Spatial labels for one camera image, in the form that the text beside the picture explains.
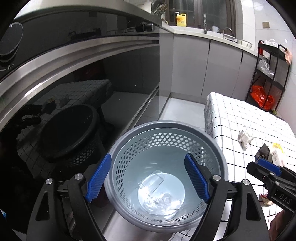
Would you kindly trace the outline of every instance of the silver bolt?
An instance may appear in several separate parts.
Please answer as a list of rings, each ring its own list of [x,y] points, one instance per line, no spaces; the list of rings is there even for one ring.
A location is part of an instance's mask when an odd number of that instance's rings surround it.
[[[45,183],[48,184],[48,185],[49,185],[49,184],[52,184],[52,179],[51,179],[51,178],[46,179]]]
[[[221,180],[221,177],[220,177],[219,175],[214,175],[214,176],[213,176],[213,179],[214,179],[215,181],[220,181],[220,180]]]
[[[247,180],[247,179],[244,179],[244,180],[242,181],[242,183],[245,184],[245,185],[247,185],[247,186],[250,185],[250,182],[249,182],[249,180]]]
[[[81,174],[81,173],[77,173],[76,175],[75,175],[75,179],[76,180],[80,180],[80,179],[82,179],[83,178],[83,175]]]

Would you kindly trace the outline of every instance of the white countertop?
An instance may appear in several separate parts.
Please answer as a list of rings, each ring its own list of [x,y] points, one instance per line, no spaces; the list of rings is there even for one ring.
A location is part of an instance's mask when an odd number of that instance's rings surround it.
[[[170,31],[171,33],[174,33],[174,34],[190,35],[190,36],[196,36],[196,37],[215,40],[215,41],[225,43],[225,44],[231,45],[233,47],[239,48],[239,49],[241,49],[241,50],[243,50],[245,52],[248,52],[248,53],[250,53],[252,55],[257,56],[257,52],[255,52],[254,50],[243,47],[240,44],[237,44],[235,42],[223,39],[222,34],[220,34],[220,33],[214,33],[212,31],[208,31],[207,34],[204,34],[203,33],[204,30],[200,29],[200,28],[169,26],[169,25],[165,24],[164,22],[163,22],[162,28],[166,29],[166,30],[168,30],[168,31]]]

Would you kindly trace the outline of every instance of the mug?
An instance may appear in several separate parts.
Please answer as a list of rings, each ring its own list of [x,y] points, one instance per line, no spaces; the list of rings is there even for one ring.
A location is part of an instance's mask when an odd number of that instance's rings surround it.
[[[217,33],[220,29],[217,26],[212,27],[213,32]]]

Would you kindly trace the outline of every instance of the faucet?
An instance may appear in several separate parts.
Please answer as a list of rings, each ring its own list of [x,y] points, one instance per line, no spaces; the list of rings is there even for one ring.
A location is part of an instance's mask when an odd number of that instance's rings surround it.
[[[204,33],[207,34],[207,15],[206,14],[204,14],[204,26],[205,26]]]
[[[224,28],[224,30],[223,30],[223,38],[224,38],[224,34],[225,34],[225,29],[229,29],[230,31],[232,31],[232,29],[229,28],[229,27]]]

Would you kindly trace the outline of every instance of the dish soap bottle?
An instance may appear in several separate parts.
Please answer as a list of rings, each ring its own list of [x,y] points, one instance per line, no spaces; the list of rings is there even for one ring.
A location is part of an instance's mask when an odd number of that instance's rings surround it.
[[[179,14],[180,12],[176,12],[177,14],[177,26],[180,26],[180,27],[186,27],[187,26],[187,17],[186,17],[186,14],[185,13],[181,13]]]

